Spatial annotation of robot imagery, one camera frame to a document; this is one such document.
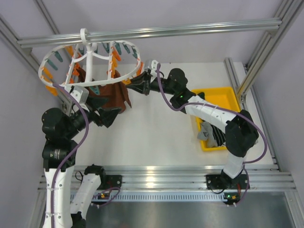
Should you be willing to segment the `white round clip hanger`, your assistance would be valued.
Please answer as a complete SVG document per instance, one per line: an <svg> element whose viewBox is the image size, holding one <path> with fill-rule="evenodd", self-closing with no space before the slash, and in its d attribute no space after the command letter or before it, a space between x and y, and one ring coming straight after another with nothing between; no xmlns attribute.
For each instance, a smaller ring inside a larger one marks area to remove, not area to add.
<svg viewBox="0 0 304 228"><path fill-rule="evenodd" d="M76 44L72 48L72 57L70 64L68 65L68 71L66 73L66 79L62 83L63 86L105 86L108 84L115 84L119 82L126 82L128 79L133 78L135 73L140 69L141 56L138 47L125 40L109 40L109 41L97 41L93 42L88 39L89 33L87 29L80 29L81 45L85 47L84 54L79 52L79 45ZM126 50L129 50L129 54L132 54L136 60L136 65L129 73L121 75L120 77L114 77L117 63L120 58L119 47L123 46ZM98 58L100 60L107 61L107 78L104 80L93 79L93 60ZM81 61L85 61L86 75L84 82L71 82L71 76L76 64Z"/></svg>

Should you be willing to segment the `grey sock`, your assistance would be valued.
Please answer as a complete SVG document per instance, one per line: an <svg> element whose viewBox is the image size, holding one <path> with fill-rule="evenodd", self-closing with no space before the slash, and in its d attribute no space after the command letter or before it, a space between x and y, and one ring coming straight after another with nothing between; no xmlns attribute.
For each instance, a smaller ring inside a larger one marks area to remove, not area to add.
<svg viewBox="0 0 304 228"><path fill-rule="evenodd" d="M202 141L214 140L213 129L210 123L202 122L200 127L201 130L198 132L197 139Z"/></svg>

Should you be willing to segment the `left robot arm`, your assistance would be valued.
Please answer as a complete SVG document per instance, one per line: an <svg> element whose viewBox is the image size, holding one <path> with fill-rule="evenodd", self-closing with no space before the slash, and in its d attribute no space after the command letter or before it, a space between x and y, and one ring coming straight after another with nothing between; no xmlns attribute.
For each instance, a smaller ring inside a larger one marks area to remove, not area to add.
<svg viewBox="0 0 304 228"><path fill-rule="evenodd" d="M84 228L86 214L97 190L118 190L120 175L107 175L103 166L90 165L81 179L74 198L71 195L76 151L80 144L73 138L81 131L88 134L91 122L110 127L120 107L105 108L107 98L89 98L87 109L68 116L59 108L51 108L42 115L42 131L46 144L42 152L43 168L47 182L45 228Z"/></svg>

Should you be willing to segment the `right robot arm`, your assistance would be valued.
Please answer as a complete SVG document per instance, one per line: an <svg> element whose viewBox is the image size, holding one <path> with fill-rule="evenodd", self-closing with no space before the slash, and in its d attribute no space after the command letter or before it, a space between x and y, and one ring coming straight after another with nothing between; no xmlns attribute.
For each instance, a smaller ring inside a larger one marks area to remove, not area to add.
<svg viewBox="0 0 304 228"><path fill-rule="evenodd" d="M168 104L174 111L193 115L221 130L229 155L219 183L225 189L231 189L239 183L244 157L258 139L257 129L248 111L235 112L217 107L190 91L187 83L185 73L180 68L172 69L167 78L160 77L159 70L156 70L156 77L153 77L151 70L145 70L131 79L127 88L144 95L150 91L170 94L172 98Z"/></svg>

